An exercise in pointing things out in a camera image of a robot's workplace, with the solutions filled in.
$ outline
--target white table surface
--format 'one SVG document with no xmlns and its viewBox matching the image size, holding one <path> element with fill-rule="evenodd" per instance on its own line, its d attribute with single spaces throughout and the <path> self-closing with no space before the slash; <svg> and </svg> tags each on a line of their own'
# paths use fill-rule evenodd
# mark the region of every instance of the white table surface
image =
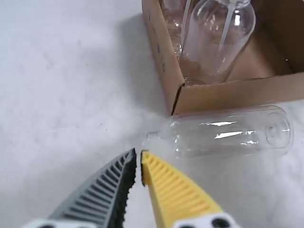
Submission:
<svg viewBox="0 0 304 228">
<path fill-rule="evenodd" d="M 181 167 L 243 227 L 303 227 L 304 102 L 279 106 L 296 130 L 287 155 Z M 1 228 L 47 217 L 167 115 L 140 0 L 0 1 Z M 153 228 L 136 181 L 124 227 Z"/>
</svg>

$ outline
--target clear plastic bottle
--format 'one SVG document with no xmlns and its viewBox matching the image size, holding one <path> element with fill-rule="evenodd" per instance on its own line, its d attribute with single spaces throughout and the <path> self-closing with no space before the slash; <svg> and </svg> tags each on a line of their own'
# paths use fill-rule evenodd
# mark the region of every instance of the clear plastic bottle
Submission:
<svg viewBox="0 0 304 228">
<path fill-rule="evenodd" d="M 186 0 L 163 0 L 161 5 L 173 49 L 177 56 L 181 55 L 181 25 L 185 4 Z"/>
<path fill-rule="evenodd" d="M 186 82 L 225 82 L 255 24 L 250 0 L 201 0 L 191 14 L 180 57 Z"/>
<path fill-rule="evenodd" d="M 293 143 L 293 135 L 292 123 L 277 106 L 175 117 L 159 133 L 180 158 L 258 151 L 284 154 Z"/>
</svg>

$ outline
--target cardboard box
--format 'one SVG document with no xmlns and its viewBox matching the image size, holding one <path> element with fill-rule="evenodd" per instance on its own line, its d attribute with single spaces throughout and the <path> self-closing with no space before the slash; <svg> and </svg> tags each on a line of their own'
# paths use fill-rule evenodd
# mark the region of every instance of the cardboard box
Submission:
<svg viewBox="0 0 304 228">
<path fill-rule="evenodd" d="M 228 81 L 194 86 L 185 85 L 160 1 L 142 0 L 142 12 L 171 114 L 304 98 L 303 0 L 252 0 L 257 27 Z"/>
</svg>

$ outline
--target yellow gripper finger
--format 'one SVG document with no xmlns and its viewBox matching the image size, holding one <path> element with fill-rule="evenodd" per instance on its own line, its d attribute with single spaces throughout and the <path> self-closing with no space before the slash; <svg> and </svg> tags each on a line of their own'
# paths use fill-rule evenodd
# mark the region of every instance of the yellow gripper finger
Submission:
<svg viewBox="0 0 304 228">
<path fill-rule="evenodd" d="M 222 212 L 216 202 L 185 174 L 142 151 L 142 184 L 148 185 L 157 228 L 182 219 Z"/>
</svg>

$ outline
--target bottle mouth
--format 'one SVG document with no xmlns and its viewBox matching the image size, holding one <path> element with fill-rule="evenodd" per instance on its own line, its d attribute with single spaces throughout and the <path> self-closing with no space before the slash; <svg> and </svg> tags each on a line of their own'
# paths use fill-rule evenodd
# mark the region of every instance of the bottle mouth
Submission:
<svg viewBox="0 0 304 228">
<path fill-rule="evenodd" d="M 243 8 L 247 6 L 251 0 L 216 0 L 219 3 L 228 6 L 229 4 L 235 3 L 236 9 Z"/>
</svg>

